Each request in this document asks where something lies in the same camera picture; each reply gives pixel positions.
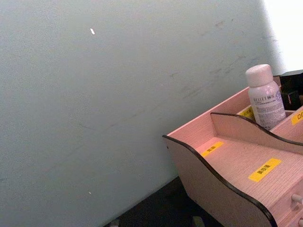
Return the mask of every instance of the label sticker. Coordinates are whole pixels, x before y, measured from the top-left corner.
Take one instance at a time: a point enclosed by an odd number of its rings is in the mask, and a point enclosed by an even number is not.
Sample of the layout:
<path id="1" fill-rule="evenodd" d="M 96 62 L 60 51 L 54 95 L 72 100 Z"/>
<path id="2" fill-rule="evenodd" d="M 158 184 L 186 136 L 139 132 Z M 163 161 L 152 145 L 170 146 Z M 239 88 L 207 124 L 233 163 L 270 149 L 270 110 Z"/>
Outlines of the label sticker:
<path id="1" fill-rule="evenodd" d="M 252 107 L 248 107 L 247 109 L 243 110 L 239 115 L 247 117 L 253 121 L 255 121 L 254 112 L 252 111 Z"/>
<path id="2" fill-rule="evenodd" d="M 201 155 L 202 157 L 206 157 L 208 156 L 210 153 L 212 153 L 214 150 L 216 150 L 217 148 L 219 148 L 220 146 L 223 145 L 223 142 L 219 141 L 216 142 L 215 144 L 213 144 L 209 149 L 207 149 L 206 151 L 204 151 Z"/>
<path id="3" fill-rule="evenodd" d="M 252 181 L 259 182 L 263 179 L 270 171 L 272 171 L 277 165 L 279 165 L 282 161 L 280 159 L 271 158 L 266 163 L 264 163 L 259 169 L 256 170 L 252 175 L 248 178 Z"/>
<path id="4" fill-rule="evenodd" d="M 303 111 L 296 113 L 295 116 L 292 117 L 292 125 L 297 124 L 303 119 Z"/>

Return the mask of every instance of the pink wooden organizer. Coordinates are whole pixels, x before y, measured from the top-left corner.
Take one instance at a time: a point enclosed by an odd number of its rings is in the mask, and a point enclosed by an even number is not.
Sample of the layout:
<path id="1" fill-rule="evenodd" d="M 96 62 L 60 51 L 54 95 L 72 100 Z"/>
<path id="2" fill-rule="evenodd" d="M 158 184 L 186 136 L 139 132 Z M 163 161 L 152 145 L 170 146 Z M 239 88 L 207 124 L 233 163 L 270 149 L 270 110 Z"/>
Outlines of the pink wooden organizer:
<path id="1" fill-rule="evenodd" d="M 267 131 L 237 115 L 249 105 L 246 88 L 163 137 L 189 197 L 225 227 L 299 227 L 303 107 Z"/>

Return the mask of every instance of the wall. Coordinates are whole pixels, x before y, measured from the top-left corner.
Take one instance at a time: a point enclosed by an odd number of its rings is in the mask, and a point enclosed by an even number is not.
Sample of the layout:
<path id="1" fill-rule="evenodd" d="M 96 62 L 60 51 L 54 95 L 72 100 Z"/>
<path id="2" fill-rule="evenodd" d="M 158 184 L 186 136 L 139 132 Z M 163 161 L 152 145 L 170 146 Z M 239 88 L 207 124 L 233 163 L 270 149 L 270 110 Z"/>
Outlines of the wall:
<path id="1" fill-rule="evenodd" d="M 0 1 L 0 226 L 96 227 L 175 178 L 161 135 L 276 64 L 262 7 Z"/>

